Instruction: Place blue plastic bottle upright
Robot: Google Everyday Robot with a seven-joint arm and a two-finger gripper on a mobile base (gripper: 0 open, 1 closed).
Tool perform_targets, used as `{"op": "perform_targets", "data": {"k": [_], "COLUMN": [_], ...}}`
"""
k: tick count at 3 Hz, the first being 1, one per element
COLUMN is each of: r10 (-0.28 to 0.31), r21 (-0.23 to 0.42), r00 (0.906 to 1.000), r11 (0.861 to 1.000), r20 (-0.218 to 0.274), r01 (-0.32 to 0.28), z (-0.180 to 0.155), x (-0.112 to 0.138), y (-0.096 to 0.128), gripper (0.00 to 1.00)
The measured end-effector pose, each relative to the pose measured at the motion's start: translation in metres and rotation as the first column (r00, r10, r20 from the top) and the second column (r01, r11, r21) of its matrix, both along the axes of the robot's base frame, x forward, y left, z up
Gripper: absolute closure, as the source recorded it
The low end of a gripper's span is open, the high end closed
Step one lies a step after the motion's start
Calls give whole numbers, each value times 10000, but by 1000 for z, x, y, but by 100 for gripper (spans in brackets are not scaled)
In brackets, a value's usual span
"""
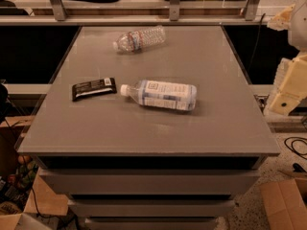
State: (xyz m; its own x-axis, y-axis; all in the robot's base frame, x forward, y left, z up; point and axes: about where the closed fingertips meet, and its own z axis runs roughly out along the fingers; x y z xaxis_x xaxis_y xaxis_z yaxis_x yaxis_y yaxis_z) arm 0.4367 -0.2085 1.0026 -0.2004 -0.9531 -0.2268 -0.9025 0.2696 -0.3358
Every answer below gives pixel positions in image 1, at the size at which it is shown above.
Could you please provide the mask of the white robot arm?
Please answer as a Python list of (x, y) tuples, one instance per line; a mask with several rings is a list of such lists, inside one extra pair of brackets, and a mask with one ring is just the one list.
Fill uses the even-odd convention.
[(298, 49), (292, 59), (282, 58), (277, 66), (266, 113), (288, 116), (307, 98), (307, 0), (297, 0), (276, 14), (268, 28), (288, 32), (288, 43)]

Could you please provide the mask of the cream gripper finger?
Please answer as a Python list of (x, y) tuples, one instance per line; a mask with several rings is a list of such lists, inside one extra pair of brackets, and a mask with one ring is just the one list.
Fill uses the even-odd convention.
[(307, 55), (282, 58), (266, 104), (266, 114), (289, 115), (307, 97)]
[(276, 31), (288, 30), (290, 28), (291, 14), (295, 5), (288, 6), (277, 13), (267, 24), (267, 27)]

